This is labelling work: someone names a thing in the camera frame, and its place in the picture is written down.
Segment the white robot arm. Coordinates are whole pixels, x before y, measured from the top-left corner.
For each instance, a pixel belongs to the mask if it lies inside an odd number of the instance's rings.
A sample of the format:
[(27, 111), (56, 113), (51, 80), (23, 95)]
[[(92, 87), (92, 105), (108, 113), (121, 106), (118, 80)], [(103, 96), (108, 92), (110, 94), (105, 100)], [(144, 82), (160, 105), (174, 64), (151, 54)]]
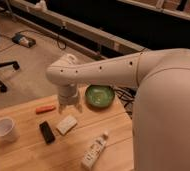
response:
[(79, 84), (137, 90), (133, 104), (134, 171), (190, 171), (190, 49), (165, 49), (79, 64), (52, 63), (47, 78), (70, 105)]

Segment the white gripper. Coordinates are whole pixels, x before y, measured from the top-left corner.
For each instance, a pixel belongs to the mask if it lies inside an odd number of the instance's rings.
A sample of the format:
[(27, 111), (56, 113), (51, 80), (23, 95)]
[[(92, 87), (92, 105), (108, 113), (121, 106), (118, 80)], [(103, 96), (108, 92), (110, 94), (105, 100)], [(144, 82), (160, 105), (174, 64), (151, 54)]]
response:
[[(58, 100), (61, 105), (75, 105), (79, 102), (79, 91), (76, 84), (69, 84), (58, 87)], [(62, 114), (63, 106), (58, 106), (58, 113)], [(82, 112), (82, 105), (76, 105), (79, 112)]]

